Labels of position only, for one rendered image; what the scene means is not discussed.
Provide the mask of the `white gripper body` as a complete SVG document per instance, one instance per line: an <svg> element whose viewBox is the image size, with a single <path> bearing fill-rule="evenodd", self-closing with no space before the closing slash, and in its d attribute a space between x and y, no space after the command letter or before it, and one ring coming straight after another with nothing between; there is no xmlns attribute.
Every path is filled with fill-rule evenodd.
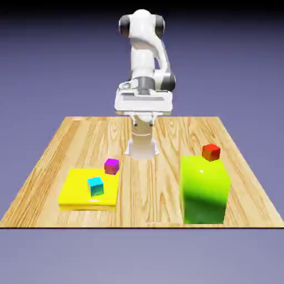
<svg viewBox="0 0 284 284"><path fill-rule="evenodd" d="M118 114L169 115L173 110L172 92L154 91L149 95L138 94L137 89L118 89L114 109Z"/></svg>

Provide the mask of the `small magenta cube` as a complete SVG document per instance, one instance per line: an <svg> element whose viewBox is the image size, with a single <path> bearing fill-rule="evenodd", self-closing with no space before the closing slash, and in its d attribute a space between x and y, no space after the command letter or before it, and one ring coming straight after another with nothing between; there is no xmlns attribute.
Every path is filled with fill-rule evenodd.
<svg viewBox="0 0 284 284"><path fill-rule="evenodd" d="M108 158L104 163L104 172L108 175L116 175L120 164L118 159Z"/></svg>

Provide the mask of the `small red cube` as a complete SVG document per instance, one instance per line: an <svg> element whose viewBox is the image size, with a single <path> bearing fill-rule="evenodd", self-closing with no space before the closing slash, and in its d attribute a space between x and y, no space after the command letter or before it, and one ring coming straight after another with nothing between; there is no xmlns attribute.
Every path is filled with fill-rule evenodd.
<svg viewBox="0 0 284 284"><path fill-rule="evenodd" d="M202 157L207 161L214 161L220 158L221 149L215 144L207 144L202 147Z"/></svg>

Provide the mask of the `small cyan cube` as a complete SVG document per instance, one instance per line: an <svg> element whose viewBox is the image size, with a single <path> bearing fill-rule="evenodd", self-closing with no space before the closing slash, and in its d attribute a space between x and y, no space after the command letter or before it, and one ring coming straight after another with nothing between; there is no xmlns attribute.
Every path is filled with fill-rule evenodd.
<svg viewBox="0 0 284 284"><path fill-rule="evenodd" d="M104 194L104 184L100 176L87 179L91 197Z"/></svg>

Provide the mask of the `large green box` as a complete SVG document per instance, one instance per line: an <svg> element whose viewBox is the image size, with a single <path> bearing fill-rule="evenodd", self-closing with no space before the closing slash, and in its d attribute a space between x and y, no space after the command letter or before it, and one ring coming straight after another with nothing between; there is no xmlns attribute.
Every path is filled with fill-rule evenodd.
<svg viewBox="0 0 284 284"><path fill-rule="evenodd" d="M186 225L222 224L231 180L221 159L184 155L180 167L180 205Z"/></svg>

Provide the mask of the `large yellow box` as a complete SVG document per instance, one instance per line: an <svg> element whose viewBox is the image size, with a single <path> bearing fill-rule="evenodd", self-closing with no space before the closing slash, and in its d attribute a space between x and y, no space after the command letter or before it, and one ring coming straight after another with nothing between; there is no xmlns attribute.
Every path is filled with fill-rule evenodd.
<svg viewBox="0 0 284 284"><path fill-rule="evenodd" d="M100 176L104 184L104 194L91 197L87 179ZM70 169L58 197L61 210L103 210L116 208L119 188L119 173L108 175L104 169Z"/></svg>

